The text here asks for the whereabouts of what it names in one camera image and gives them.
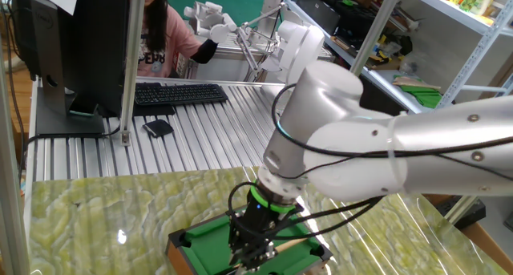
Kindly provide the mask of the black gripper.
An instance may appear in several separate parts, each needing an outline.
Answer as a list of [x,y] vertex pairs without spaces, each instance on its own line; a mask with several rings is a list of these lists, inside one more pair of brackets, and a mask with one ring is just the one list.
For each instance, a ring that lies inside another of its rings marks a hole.
[[244,214],[238,218],[242,227],[231,226],[229,229],[228,247],[231,255],[228,264],[239,265],[256,272],[277,255],[274,243],[270,239],[264,239],[263,245],[257,250],[257,256],[254,255],[257,234],[284,225],[295,210],[295,205],[289,206],[286,212],[276,212],[261,205],[253,196],[247,197],[247,203]]

